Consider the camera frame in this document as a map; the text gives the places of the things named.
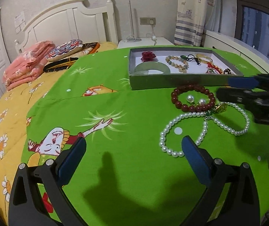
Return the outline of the red cord gold charm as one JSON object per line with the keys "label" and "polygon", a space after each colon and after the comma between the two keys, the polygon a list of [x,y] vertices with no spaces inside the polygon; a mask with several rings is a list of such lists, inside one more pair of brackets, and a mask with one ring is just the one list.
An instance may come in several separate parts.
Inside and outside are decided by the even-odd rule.
{"label": "red cord gold charm", "polygon": [[212,62],[207,62],[207,73],[216,73],[216,74],[223,74],[223,70],[216,66],[215,64],[213,64]]}

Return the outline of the pearl earring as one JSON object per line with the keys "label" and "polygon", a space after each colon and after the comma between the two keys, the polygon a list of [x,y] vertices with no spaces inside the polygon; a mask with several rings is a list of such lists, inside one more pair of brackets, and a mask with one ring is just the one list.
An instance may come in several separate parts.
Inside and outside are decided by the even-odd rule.
{"label": "pearl earring", "polygon": [[197,105],[199,105],[199,106],[206,105],[206,100],[205,99],[199,99]]}
{"label": "pearl earring", "polygon": [[195,99],[192,95],[187,96],[187,102],[194,105],[195,104]]}

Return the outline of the grey shallow jewelry box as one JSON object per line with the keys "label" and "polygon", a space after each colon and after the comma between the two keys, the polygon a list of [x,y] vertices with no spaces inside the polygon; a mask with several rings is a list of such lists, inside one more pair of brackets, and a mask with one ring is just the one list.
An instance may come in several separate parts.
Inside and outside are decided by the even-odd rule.
{"label": "grey shallow jewelry box", "polygon": [[[167,65],[170,74],[163,74],[160,71],[150,70],[149,72],[134,73],[134,68],[142,63],[142,52],[151,51],[156,55],[153,61]],[[194,56],[203,54],[211,57],[213,64],[220,67],[223,71],[231,69],[232,75],[220,75],[207,73],[205,63],[198,64],[195,60],[190,62],[181,61],[181,56]],[[214,49],[202,47],[141,47],[131,48],[128,56],[128,75],[130,87],[133,90],[172,88],[186,84],[197,84],[203,86],[225,86],[228,84],[229,77],[242,77],[235,65],[222,57]]]}

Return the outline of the black gold flower brooch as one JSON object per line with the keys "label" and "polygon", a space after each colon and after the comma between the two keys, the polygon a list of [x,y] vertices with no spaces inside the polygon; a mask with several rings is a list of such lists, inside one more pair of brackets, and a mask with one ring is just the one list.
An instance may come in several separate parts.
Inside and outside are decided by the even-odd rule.
{"label": "black gold flower brooch", "polygon": [[225,70],[223,71],[223,74],[224,74],[224,75],[232,75],[233,72],[231,71],[231,69],[227,68],[227,69],[225,69]]}

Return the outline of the white window cabinet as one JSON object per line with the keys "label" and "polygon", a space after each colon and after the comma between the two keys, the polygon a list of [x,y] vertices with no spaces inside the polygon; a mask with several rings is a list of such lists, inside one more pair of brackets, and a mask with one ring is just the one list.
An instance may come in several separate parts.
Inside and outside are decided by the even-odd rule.
{"label": "white window cabinet", "polygon": [[204,30],[203,46],[235,53],[261,73],[269,73],[269,59],[253,47],[236,38],[218,32]]}

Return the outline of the gold bangle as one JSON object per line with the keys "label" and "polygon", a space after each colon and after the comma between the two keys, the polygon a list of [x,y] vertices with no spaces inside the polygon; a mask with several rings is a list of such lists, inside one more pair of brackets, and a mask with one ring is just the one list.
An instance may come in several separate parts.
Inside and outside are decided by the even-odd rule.
{"label": "gold bangle", "polygon": [[205,64],[208,64],[208,63],[212,63],[212,62],[213,62],[213,60],[212,60],[211,57],[208,57],[208,56],[203,55],[203,54],[197,54],[197,55],[196,55],[196,58],[197,58],[200,62],[205,63]]}

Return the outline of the yellow daisy quilt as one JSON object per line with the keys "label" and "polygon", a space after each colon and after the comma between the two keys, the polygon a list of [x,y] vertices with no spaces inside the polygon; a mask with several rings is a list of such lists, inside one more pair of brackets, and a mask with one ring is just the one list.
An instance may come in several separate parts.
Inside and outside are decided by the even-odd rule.
{"label": "yellow daisy quilt", "polygon": [[0,100],[0,219],[8,222],[9,199],[18,163],[37,165],[46,156],[28,150],[28,140],[39,145],[55,127],[63,128],[62,148],[67,139],[94,127],[94,105],[84,104],[86,93],[115,87],[110,66],[117,47],[102,43],[88,55],[78,56],[70,66],[42,73],[29,83],[6,92]]}

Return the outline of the green jade bangle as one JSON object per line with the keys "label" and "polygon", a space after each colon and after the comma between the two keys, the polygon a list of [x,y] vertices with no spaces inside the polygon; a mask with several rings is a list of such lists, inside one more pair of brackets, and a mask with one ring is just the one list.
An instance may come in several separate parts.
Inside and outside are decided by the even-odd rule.
{"label": "green jade bangle", "polygon": [[156,61],[148,61],[148,62],[143,62],[138,64],[134,68],[134,73],[142,73],[142,72],[149,72],[150,70],[156,70],[160,71],[163,74],[170,74],[171,71],[167,65],[161,62],[156,62]]}

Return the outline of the white nightstand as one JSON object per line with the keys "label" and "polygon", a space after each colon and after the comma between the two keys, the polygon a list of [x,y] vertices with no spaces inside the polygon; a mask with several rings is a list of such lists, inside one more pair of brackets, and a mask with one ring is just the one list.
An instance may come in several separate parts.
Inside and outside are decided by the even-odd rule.
{"label": "white nightstand", "polygon": [[171,46],[174,45],[169,40],[164,37],[154,37],[154,38],[127,38],[121,40],[118,44],[118,49],[120,48],[130,48],[130,47],[151,47],[151,46]]}

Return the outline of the green cartoon cloth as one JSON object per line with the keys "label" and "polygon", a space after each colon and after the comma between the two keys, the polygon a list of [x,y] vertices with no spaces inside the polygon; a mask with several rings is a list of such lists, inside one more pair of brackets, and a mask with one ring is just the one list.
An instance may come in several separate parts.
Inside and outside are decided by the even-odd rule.
{"label": "green cartoon cloth", "polygon": [[[201,197],[200,184],[186,158],[162,152],[160,133],[182,111],[171,103],[173,88],[131,90],[129,49],[79,59],[28,112],[31,122],[22,162],[43,164],[56,148],[71,147],[75,136],[100,121],[105,128],[85,137],[86,154],[63,187],[89,225],[179,225]],[[105,87],[106,93],[86,90]],[[235,136],[208,122],[201,148],[225,163],[250,164],[261,216],[269,209],[269,126],[252,122]]]}

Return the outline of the slim desk lamp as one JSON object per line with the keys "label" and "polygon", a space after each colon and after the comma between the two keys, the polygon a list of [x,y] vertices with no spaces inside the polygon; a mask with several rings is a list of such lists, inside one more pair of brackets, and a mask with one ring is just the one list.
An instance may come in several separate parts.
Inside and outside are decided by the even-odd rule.
{"label": "slim desk lamp", "polygon": [[130,35],[127,37],[127,42],[139,42],[141,38],[136,38],[134,34],[134,26],[133,26],[133,17],[132,17],[132,8],[131,8],[131,1],[128,1],[128,11],[129,11],[129,21],[130,21]]}

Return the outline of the black yellow folded cloth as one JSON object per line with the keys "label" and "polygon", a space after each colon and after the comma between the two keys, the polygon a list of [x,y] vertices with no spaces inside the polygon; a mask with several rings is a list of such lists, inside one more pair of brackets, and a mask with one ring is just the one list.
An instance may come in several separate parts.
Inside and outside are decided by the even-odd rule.
{"label": "black yellow folded cloth", "polygon": [[83,47],[79,52],[71,54],[61,60],[48,62],[43,68],[44,73],[50,73],[54,71],[60,71],[70,68],[79,58],[94,53],[100,47],[99,42],[83,43]]}

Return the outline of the embroidered patterned pillow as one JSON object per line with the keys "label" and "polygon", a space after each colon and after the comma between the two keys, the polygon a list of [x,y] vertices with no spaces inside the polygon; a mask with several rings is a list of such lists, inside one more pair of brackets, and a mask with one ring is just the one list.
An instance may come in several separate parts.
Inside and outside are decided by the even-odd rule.
{"label": "embroidered patterned pillow", "polygon": [[82,40],[72,39],[62,45],[53,48],[47,55],[46,59],[48,62],[54,62],[61,60],[71,54],[79,52],[83,47]]}

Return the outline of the white wooden headboard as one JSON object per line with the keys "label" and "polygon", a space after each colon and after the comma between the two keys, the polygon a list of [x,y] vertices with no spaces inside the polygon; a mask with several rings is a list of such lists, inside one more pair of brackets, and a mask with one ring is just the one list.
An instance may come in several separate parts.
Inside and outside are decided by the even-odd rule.
{"label": "white wooden headboard", "polygon": [[35,15],[22,29],[24,40],[14,41],[17,54],[40,41],[61,45],[72,39],[119,43],[114,1],[99,8],[87,8],[85,0],[64,0]]}

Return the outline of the wall power socket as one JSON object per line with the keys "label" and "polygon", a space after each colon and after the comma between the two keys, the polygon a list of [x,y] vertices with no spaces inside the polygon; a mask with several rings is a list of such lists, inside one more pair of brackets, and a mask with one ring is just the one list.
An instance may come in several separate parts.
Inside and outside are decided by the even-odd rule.
{"label": "wall power socket", "polygon": [[142,26],[153,26],[156,24],[155,17],[140,17],[139,18],[140,25]]}

